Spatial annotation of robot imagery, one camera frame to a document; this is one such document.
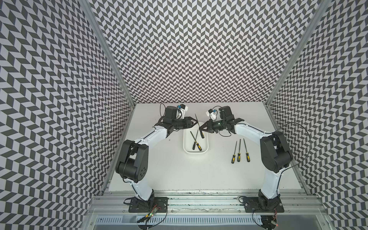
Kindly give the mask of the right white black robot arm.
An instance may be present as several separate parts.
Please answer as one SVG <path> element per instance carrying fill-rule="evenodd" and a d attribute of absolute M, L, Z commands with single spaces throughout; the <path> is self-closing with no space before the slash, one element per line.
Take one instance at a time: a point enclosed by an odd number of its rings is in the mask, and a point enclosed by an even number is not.
<path fill-rule="evenodd" d="M 264 181 L 259 190 L 258 200 L 262 202 L 279 199 L 279 184 L 284 171 L 289 169 L 293 159 L 289 144 L 281 131 L 267 132 L 251 126 L 241 118 L 235 118 L 229 106 L 220 106 L 218 110 L 206 111 L 209 120 L 199 130 L 219 133 L 227 130 L 259 144 L 261 160 L 265 167 Z"/>

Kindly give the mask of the yellow black handled file two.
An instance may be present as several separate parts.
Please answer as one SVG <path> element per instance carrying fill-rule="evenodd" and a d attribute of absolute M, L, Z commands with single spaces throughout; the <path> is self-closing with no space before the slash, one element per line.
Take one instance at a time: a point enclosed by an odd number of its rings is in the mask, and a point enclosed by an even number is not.
<path fill-rule="evenodd" d="M 201 146 L 199 145 L 199 143 L 196 141 L 196 137 L 193 135 L 192 131 L 190 131 L 191 136 L 194 139 L 194 144 L 192 146 L 192 150 L 195 150 L 195 148 L 198 148 L 199 151 L 202 151 Z"/>

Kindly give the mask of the yellow black handled file four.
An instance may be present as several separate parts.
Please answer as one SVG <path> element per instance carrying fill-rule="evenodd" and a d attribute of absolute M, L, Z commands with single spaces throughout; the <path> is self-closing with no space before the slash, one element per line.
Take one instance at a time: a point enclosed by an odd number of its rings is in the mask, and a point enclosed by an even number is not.
<path fill-rule="evenodd" d="M 237 162 L 241 161 L 241 139 L 239 139 Z"/>

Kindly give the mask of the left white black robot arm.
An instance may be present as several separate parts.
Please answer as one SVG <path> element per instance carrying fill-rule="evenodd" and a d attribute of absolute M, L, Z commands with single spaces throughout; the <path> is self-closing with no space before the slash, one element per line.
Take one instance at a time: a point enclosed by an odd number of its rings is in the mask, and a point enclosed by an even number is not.
<path fill-rule="evenodd" d="M 144 136 L 136 140 L 125 140 L 120 149 L 115 172 L 120 175 L 123 182 L 132 186 L 135 198 L 150 202 L 154 199 L 154 190 L 145 182 L 148 170 L 149 150 L 159 142 L 169 137 L 174 131 L 189 129 L 198 124 L 192 117 L 186 117 L 188 106 L 167 106 L 164 115 Z"/>

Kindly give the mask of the yellow black handled file three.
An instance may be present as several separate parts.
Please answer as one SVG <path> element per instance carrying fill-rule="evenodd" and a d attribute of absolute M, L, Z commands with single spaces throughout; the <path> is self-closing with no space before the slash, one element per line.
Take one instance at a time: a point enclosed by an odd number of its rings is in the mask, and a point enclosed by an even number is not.
<path fill-rule="evenodd" d="M 236 141 L 236 143 L 235 143 L 234 153 L 233 153 L 233 155 L 232 155 L 232 164 L 234 164 L 235 159 L 236 159 L 236 148 L 237 148 L 237 141 Z"/>

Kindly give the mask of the white plastic storage box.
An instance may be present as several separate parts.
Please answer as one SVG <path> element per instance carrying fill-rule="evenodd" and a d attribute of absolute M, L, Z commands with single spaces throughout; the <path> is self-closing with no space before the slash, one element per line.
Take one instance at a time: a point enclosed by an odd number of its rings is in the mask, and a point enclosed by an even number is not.
<path fill-rule="evenodd" d="M 183 149 L 187 154 L 204 154 L 209 151 L 209 137 L 203 132 L 201 138 L 198 128 L 185 129 L 183 133 Z"/>

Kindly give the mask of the yellow black handled file one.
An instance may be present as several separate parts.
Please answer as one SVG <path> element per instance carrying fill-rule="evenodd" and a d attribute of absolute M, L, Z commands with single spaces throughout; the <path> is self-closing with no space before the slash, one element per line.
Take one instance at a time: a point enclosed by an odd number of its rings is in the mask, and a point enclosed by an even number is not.
<path fill-rule="evenodd" d="M 195 118 L 196 118 L 196 121 L 197 121 L 197 124 L 198 124 L 198 130 L 199 130 L 199 132 L 200 132 L 201 138 L 202 138 L 202 139 L 204 139 L 204 138 L 205 138 L 205 136 L 204 136 L 203 131 L 200 129 L 199 120 L 198 120 L 198 118 L 197 118 L 197 115 L 196 115 L 196 114 L 195 114 Z"/>

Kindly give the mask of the yellow black handled file six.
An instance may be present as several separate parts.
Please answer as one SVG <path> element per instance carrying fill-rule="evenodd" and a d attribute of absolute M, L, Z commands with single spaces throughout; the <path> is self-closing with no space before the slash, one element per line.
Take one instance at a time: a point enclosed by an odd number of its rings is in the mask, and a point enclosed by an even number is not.
<path fill-rule="evenodd" d="M 246 160 L 249 163 L 251 160 L 250 160 L 249 152 L 248 152 L 247 145 L 246 145 L 244 138 L 243 138 L 243 142 L 244 142 L 244 147 L 245 147 L 245 152 L 246 152 Z"/>

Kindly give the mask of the yellow black handled file five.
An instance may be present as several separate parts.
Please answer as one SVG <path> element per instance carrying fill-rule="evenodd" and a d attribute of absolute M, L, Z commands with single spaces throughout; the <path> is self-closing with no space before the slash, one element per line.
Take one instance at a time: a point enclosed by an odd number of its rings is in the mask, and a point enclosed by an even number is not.
<path fill-rule="evenodd" d="M 193 135 L 192 131 L 190 132 L 193 139 L 194 139 L 194 143 L 193 143 L 193 146 L 192 146 L 192 150 L 195 150 L 196 146 L 197 146 L 197 141 L 196 141 L 196 137 Z"/>

